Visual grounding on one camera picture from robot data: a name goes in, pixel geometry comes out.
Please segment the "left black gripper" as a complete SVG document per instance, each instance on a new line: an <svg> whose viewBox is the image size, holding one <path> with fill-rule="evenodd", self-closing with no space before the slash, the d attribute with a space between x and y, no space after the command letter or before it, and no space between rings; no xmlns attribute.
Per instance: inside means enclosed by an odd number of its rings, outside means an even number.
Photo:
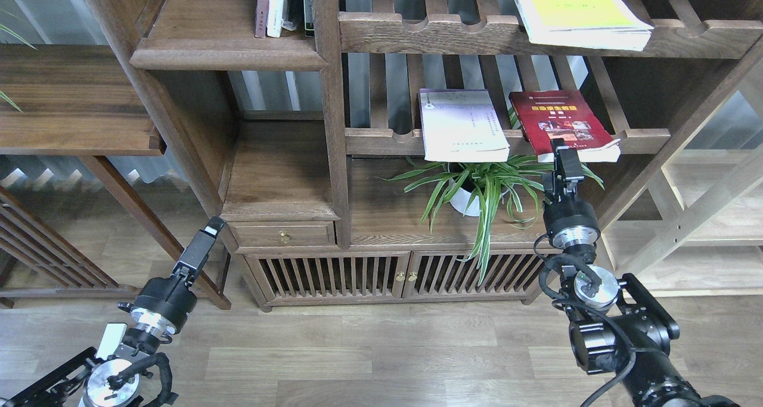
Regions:
<svg viewBox="0 0 763 407"><path fill-rule="evenodd" d="M193 285L201 274L224 225L226 221L219 216L211 217L183 250L175 263L173 276L150 279L134 302L119 302L118 309L130 313L139 324L179 334L198 302L196 294L187 286Z"/></svg>

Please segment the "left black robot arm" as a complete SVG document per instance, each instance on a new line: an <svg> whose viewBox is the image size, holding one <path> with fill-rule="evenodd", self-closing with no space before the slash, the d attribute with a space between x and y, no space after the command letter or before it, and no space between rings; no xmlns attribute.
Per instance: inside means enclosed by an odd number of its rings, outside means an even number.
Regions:
<svg viewBox="0 0 763 407"><path fill-rule="evenodd" d="M178 398L172 390L173 374L169 358L160 352L172 342L197 304L191 291L201 275L225 222L212 217L180 255L166 278L152 278L134 302L120 302L135 324L110 324L101 347L88 347L10 399L3 406L62 406L69 396L82 390L86 406L141 406L141 383L150 379L156 367L160 393L149 406L171 405Z"/></svg>

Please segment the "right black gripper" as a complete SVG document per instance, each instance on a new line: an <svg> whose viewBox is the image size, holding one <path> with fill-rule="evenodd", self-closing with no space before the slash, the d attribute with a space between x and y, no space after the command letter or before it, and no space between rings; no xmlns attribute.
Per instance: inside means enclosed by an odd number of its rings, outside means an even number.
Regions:
<svg viewBox="0 0 763 407"><path fill-rule="evenodd" d="M600 238L594 207L575 198L578 184L584 180L578 152L561 138L551 140L551 149L554 169L542 174L543 220L550 244L557 249L594 245Z"/></svg>

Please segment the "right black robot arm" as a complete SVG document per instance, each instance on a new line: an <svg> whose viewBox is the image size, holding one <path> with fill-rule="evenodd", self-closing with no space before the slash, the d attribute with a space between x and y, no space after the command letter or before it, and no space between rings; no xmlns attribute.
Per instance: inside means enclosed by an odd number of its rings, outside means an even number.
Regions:
<svg viewBox="0 0 763 407"><path fill-rule="evenodd" d="M578 153L562 139L552 140L551 149L543 219L550 245L561 253L544 259L539 284L569 318L578 366L589 375L614 374L584 405L620 383L635 406L733 406L724 396L702 397L673 366L670 342L680 328L640 280L594 265L600 229L592 205L578 195L584 180Z"/></svg>

